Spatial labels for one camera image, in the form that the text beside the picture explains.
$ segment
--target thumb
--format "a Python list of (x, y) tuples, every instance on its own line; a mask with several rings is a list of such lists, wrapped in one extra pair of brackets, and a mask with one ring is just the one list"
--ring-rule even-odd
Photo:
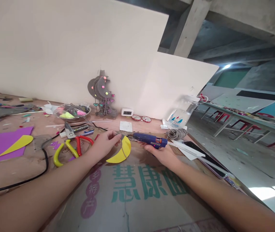
[(122, 137), (121, 134), (115, 135), (115, 136), (110, 140), (110, 143), (116, 144), (116, 143), (121, 139), (121, 137)]
[(154, 156), (157, 156), (160, 153), (160, 151), (158, 149), (155, 149), (152, 145), (146, 145), (144, 148)]

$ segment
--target pliers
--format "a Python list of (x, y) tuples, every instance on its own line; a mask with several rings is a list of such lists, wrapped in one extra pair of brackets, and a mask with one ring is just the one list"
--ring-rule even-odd
[[(72, 147), (72, 145), (70, 144), (70, 142), (71, 142), (71, 140), (68, 139), (68, 140), (65, 141), (65, 144), (70, 149), (70, 151), (73, 153), (73, 155), (75, 156), (75, 158), (78, 158), (79, 155), (76, 152), (76, 150)], [(56, 150), (56, 153), (54, 154), (54, 164), (57, 167), (61, 167), (63, 165), (62, 163), (59, 162), (59, 159), (58, 159), (59, 154), (60, 154), (60, 152), (61, 152), (61, 150), (62, 150), (63, 147), (64, 147), (64, 143), (61, 143), (61, 145)]]
[[(65, 131), (66, 131), (66, 134), (67, 134), (67, 137), (68, 137), (68, 139), (65, 141), (65, 144), (70, 149), (70, 151), (73, 153), (73, 155), (75, 156), (75, 158), (78, 158), (78, 157), (80, 157), (80, 156), (83, 155), (82, 154), (82, 150), (81, 150), (81, 145), (80, 145), (80, 139), (85, 139), (85, 140), (89, 141), (91, 143), (91, 145), (93, 145), (94, 142), (93, 142), (93, 140), (91, 138), (88, 138), (88, 137), (85, 137), (85, 136), (82, 136), (82, 135), (76, 136), (75, 133), (74, 133), (74, 130), (72, 129), (72, 127), (67, 122), (65, 122), (64, 125), (65, 125)], [(70, 144), (71, 139), (74, 139), (74, 138), (76, 139), (76, 142), (77, 142), (77, 152), (72, 147), (72, 145)], [(54, 154), (54, 164), (57, 167), (60, 167), (60, 166), (63, 165), (58, 160), (60, 151), (62, 150), (63, 146), (64, 146), (64, 143), (62, 143), (59, 146), (59, 148), (57, 149), (56, 153)]]

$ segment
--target yellow foam piece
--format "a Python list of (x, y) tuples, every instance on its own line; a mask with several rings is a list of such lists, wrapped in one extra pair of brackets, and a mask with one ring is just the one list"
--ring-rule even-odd
[(113, 157), (108, 159), (106, 162), (108, 162), (108, 163), (121, 163), (122, 161), (126, 160), (126, 158), (129, 157), (130, 152), (131, 152), (131, 142), (128, 139), (128, 137), (125, 136), (122, 139), (122, 149), (120, 149), (120, 151), (116, 155), (114, 155)]
[(13, 145), (11, 145), (6, 151), (4, 151), (0, 156), (6, 155), (6, 154), (11, 153), (13, 151), (16, 151), (16, 150), (28, 145), (29, 143), (31, 143), (32, 140), (33, 140), (33, 136), (23, 135)]
[(73, 115), (71, 115), (69, 112), (66, 112), (64, 114), (60, 115), (61, 118), (74, 118)]

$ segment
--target phone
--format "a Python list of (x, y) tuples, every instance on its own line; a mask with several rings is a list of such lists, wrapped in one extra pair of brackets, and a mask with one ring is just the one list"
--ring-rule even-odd
[[(227, 172), (229, 172), (229, 170), (227, 170), (225, 167), (223, 167), (221, 164), (219, 164), (217, 161), (215, 161), (212, 157), (210, 157), (208, 154), (206, 154), (201, 148), (199, 148), (197, 145), (195, 145), (193, 142), (191, 141), (186, 141), (183, 142), (183, 144), (187, 145), (188, 147), (193, 148), (194, 150), (197, 150), (199, 152), (201, 152), (202, 154), (205, 155), (204, 159), (212, 162), (213, 164), (217, 165), (218, 167), (226, 170)], [(217, 170), (214, 167), (209, 166), (207, 163), (204, 163), (202, 160), (200, 160), (212, 173), (214, 173), (217, 177), (219, 178), (225, 178), (227, 175), (220, 172), (219, 170)]]

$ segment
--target yellow foam moon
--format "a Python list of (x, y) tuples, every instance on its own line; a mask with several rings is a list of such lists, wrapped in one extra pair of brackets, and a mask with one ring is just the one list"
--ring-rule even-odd
[(11, 145), (6, 151), (4, 151), (0, 156), (16, 151), (28, 145), (29, 143), (31, 143), (32, 140), (33, 140), (33, 137), (31, 135), (23, 135), (13, 145)]
[(130, 155), (130, 152), (131, 152), (131, 142), (128, 139), (128, 137), (125, 136), (122, 139), (122, 149), (120, 149), (120, 151), (116, 155), (114, 155), (113, 157), (108, 159), (106, 162), (120, 163), (120, 162), (124, 161), (126, 158), (128, 158), (128, 156)]

